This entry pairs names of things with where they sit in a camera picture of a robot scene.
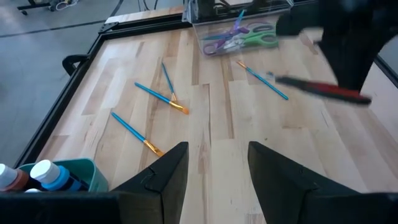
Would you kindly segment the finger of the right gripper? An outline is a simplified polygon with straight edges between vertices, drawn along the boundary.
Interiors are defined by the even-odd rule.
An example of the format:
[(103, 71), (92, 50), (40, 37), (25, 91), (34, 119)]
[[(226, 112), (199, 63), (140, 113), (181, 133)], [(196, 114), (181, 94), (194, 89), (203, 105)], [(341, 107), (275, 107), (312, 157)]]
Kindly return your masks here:
[(351, 77), (349, 70), (346, 69), (345, 48), (341, 42), (336, 40), (321, 40), (318, 45), (333, 70), (338, 86), (352, 90)]
[(352, 89), (361, 91), (364, 81), (369, 73), (369, 69), (373, 64), (374, 58), (389, 41), (385, 37), (363, 37), (359, 41), (357, 47), (355, 69), (352, 74)]

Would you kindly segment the small teal plastic bin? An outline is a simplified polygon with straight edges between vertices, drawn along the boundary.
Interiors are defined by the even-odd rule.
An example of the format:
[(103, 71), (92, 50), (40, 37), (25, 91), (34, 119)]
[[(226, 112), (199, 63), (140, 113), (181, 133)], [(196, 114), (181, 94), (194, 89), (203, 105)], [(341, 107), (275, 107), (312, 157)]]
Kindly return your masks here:
[[(108, 191), (108, 181), (97, 168), (93, 160), (87, 158), (70, 159), (63, 161), (52, 161), (54, 164), (64, 166), (69, 171), (78, 176), (89, 185), (88, 192), (106, 192)], [(20, 166), (20, 169), (30, 175), (30, 170), (36, 164), (26, 164)]]

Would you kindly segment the black aluminium table frame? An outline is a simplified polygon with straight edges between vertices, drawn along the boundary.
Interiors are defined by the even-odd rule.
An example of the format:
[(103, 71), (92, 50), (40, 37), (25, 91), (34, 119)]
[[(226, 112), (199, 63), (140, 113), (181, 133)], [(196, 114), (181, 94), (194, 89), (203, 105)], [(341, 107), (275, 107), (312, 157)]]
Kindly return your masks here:
[[(294, 5), (313, 3), (315, 0), (294, 0)], [(59, 122), (62, 114), (64, 113), (66, 107), (71, 101), (73, 95), (75, 94), (77, 88), (80, 86), (83, 77), (86, 75), (90, 65), (94, 61), (97, 53), (99, 52), (103, 42), (110, 39), (118, 39), (121, 37), (129, 37), (142, 34), (152, 34), (158, 32), (165, 32), (171, 30), (188, 29), (192, 27), (189, 22), (182, 21), (182, 13), (176, 13), (166, 16), (157, 16), (148, 19), (139, 19), (132, 22), (118, 22), (113, 26), (107, 26), (101, 30), (96, 38), (95, 42), (89, 49), (87, 55), (90, 58), (84, 63), (77, 63), (77, 69), (70, 76), (65, 88), (62, 90), (61, 94), (57, 98), (54, 105), (51, 107), (49, 113), (42, 121), (38, 130), (28, 143), (24, 152), (18, 160), (18, 164), (24, 165), (33, 162), (38, 158), (40, 152), (44, 148), (45, 142), (50, 137), (51, 132), (55, 129), (55, 126)], [(386, 39), (393, 39), (395, 36), (391, 34), (376, 34), (372, 33), (373, 37), (385, 37)], [(342, 46), (345, 48), (346, 57), (346, 69), (349, 70), (351, 77), (351, 83), (353, 83), (352, 74), (355, 69), (355, 60), (357, 47), (359, 46), (359, 41), (365, 37), (364, 35), (351, 34), (346, 39), (337, 40), (340, 41)]]

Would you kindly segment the purple scissors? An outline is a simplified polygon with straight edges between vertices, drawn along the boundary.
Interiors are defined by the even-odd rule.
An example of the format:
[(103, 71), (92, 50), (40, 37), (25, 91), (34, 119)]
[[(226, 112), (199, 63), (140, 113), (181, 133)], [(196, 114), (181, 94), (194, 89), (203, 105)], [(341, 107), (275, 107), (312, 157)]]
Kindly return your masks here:
[(204, 42), (202, 50), (205, 55), (219, 55), (230, 52), (239, 46), (239, 43), (236, 43), (238, 41), (237, 36), (239, 34), (247, 34), (249, 32), (247, 28), (239, 26), (245, 12), (246, 10), (243, 9), (239, 13), (239, 16), (236, 18), (233, 26), (229, 30), (201, 38)]

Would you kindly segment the blue paintbrush orange bristles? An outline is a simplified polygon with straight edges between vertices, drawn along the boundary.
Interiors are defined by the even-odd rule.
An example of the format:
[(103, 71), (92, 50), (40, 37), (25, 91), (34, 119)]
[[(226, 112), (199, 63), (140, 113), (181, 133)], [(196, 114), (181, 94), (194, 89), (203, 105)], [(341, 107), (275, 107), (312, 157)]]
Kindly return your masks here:
[(255, 76), (258, 80), (263, 82), (263, 84), (267, 85), (270, 89), (272, 89), (274, 92), (276, 92), (279, 96), (281, 96), (285, 100), (289, 100), (289, 97), (282, 93), (279, 89), (277, 89), (274, 85), (270, 84), (266, 79), (262, 78), (259, 74), (254, 72), (251, 68), (247, 67), (245, 64), (243, 64), (240, 61), (236, 61), (236, 63), (243, 67), (247, 72), (249, 72), (251, 75)]
[(143, 135), (137, 132), (132, 126), (125, 122), (121, 117), (119, 117), (115, 112), (111, 112), (111, 116), (115, 118), (122, 126), (124, 126), (131, 134), (133, 134), (138, 140), (140, 140), (145, 146), (147, 146), (153, 153), (158, 157), (162, 157), (164, 152), (159, 148), (154, 146), (149, 140), (147, 140)]
[(172, 106), (175, 109), (181, 111), (182, 113), (189, 114), (189, 110), (187, 108), (184, 108), (183, 106), (173, 102), (172, 100), (170, 100), (169, 98), (166, 98), (165, 96), (161, 95), (160, 93), (158, 93), (158, 92), (156, 92), (154, 90), (151, 90), (150, 88), (147, 88), (147, 87), (145, 87), (144, 85), (141, 85), (138, 82), (135, 82), (134, 84), (135, 84), (135, 86), (139, 87), (140, 89), (142, 89), (142, 90), (148, 92), (149, 94), (155, 96), (156, 98), (162, 100), (163, 102), (168, 103), (170, 106)]
[(175, 91), (174, 91), (174, 86), (172, 85), (172, 82), (170, 80), (170, 77), (169, 77), (169, 74), (167, 72), (166, 66), (165, 66), (165, 64), (163, 62), (161, 63), (161, 66), (162, 66), (162, 70), (164, 72), (164, 75), (166, 77), (166, 81), (168, 83), (168, 86), (169, 86), (169, 89), (170, 89), (170, 92), (171, 92), (172, 101), (177, 102), (177, 97), (176, 97), (176, 94), (175, 94)]

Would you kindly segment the blue paint bottle white cap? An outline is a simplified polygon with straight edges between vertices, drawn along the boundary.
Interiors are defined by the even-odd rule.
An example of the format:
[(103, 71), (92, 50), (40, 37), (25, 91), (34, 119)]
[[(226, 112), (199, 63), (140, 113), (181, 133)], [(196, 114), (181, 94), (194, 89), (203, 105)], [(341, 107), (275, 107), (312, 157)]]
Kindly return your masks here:
[(89, 185), (64, 166), (50, 160), (36, 163), (30, 170), (30, 176), (39, 181), (48, 191), (88, 191)]

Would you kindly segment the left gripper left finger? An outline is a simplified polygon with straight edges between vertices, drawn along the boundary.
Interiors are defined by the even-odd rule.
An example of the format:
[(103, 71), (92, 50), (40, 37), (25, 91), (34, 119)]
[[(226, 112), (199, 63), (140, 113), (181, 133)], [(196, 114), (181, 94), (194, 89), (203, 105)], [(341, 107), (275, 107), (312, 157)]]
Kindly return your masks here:
[(180, 142), (114, 190), (119, 218), (111, 224), (179, 224), (187, 188), (188, 142)]

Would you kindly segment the black wheeled stand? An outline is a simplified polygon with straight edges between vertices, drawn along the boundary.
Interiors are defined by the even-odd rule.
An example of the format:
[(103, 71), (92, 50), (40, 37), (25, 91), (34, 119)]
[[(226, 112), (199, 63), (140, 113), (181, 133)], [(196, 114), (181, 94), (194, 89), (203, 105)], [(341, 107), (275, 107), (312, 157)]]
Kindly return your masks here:
[(49, 11), (62, 11), (68, 7), (75, 6), (80, 0), (27, 0), (28, 5), (17, 6), (17, 10), (27, 15), (28, 9), (47, 8)]

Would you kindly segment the brown paint bottle white cap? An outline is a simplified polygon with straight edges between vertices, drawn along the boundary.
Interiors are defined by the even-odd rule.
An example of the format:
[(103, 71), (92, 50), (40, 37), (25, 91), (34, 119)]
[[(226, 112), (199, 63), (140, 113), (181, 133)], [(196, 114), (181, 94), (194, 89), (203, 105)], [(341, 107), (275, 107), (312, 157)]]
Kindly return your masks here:
[(28, 183), (28, 173), (0, 164), (0, 191), (27, 190), (29, 188)]

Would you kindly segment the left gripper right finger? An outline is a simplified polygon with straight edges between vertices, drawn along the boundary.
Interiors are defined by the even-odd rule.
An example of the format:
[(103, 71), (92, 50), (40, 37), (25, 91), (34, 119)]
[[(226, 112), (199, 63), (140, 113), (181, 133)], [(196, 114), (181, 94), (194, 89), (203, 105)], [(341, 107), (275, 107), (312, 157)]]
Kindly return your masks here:
[(299, 224), (305, 198), (310, 194), (357, 194), (257, 141), (248, 144), (248, 164), (267, 224)]

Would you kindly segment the green scissors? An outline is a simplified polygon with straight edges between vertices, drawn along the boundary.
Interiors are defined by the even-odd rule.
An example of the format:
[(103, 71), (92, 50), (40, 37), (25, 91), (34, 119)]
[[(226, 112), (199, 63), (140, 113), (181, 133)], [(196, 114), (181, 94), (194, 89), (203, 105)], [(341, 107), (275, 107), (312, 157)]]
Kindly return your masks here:
[(248, 47), (277, 47), (279, 42), (276, 37), (275, 27), (270, 23), (253, 22), (244, 26), (247, 33), (241, 33), (227, 40), (221, 50), (236, 50)]

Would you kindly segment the clear plastic container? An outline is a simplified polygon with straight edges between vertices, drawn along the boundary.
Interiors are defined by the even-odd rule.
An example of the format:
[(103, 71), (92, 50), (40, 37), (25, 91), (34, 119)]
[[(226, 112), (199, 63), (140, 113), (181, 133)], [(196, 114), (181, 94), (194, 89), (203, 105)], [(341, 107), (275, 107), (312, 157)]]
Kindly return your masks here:
[[(244, 28), (253, 22), (265, 22), (272, 24), (276, 33), (278, 15), (290, 11), (294, 6), (294, 0), (186, 0), (184, 6), (182, 21), (192, 24), (204, 55), (202, 50), (204, 42), (201, 38), (229, 30), (243, 9), (246, 12), (240, 27)], [(259, 48), (271, 49), (255, 46), (222, 54)]]

